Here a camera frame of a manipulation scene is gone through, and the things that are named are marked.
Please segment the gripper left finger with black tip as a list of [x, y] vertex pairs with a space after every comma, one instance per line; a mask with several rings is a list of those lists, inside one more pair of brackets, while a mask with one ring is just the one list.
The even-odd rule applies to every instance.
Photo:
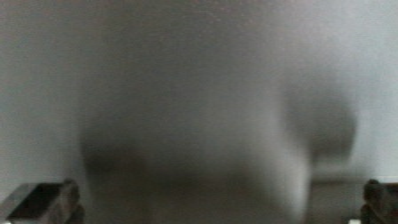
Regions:
[[0, 224], [86, 224], [80, 188], [73, 179], [20, 185], [0, 203]]

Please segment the gripper right finger with black tip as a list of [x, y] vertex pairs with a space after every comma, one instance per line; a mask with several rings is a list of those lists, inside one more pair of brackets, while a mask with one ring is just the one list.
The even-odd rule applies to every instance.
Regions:
[[372, 179], [365, 184], [361, 224], [398, 224], [398, 183]]

